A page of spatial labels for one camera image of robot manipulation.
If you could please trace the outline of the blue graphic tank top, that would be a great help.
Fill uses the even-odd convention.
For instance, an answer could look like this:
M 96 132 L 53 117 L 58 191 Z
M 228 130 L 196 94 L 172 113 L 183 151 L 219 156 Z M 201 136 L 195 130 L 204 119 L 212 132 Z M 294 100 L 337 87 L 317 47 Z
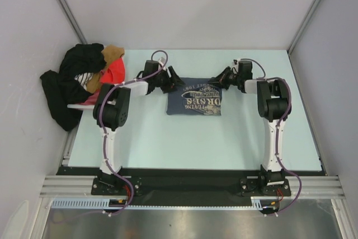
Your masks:
M 222 115 L 222 89 L 208 78 L 182 78 L 184 85 L 168 94 L 167 115 Z

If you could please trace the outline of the pink tank top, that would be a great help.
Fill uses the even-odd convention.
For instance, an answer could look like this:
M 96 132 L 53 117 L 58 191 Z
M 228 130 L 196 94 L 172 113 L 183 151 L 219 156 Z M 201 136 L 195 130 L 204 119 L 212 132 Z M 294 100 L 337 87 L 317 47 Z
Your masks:
M 95 105 L 100 91 L 96 91 L 93 95 L 91 95 L 85 102 L 80 103 L 80 105 L 89 106 Z

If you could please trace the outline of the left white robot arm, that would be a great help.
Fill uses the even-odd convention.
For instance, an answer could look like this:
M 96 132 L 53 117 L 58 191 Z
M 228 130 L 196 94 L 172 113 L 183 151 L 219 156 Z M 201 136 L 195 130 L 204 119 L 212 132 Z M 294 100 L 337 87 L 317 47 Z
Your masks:
M 131 194 L 130 182 L 120 175 L 123 165 L 115 161 L 115 138 L 128 119 L 132 97 L 148 95 L 156 88 L 170 93 L 185 84 L 174 68 L 166 67 L 162 60 L 146 61 L 144 69 L 131 81 L 103 84 L 93 109 L 93 118 L 101 129 L 103 159 L 91 194 L 116 195 L 122 190 Z

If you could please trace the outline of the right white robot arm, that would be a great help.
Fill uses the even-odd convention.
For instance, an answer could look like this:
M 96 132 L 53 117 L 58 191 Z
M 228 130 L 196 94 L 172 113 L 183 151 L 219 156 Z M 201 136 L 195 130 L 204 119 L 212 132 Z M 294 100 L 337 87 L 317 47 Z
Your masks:
M 236 86 L 241 93 L 255 94 L 257 111 L 265 127 L 264 157 L 256 185 L 243 194 L 278 194 L 285 187 L 286 168 L 282 162 L 283 133 L 291 113 L 291 91 L 279 77 L 268 78 L 263 66 L 249 58 L 235 59 L 209 84 L 221 89 Z

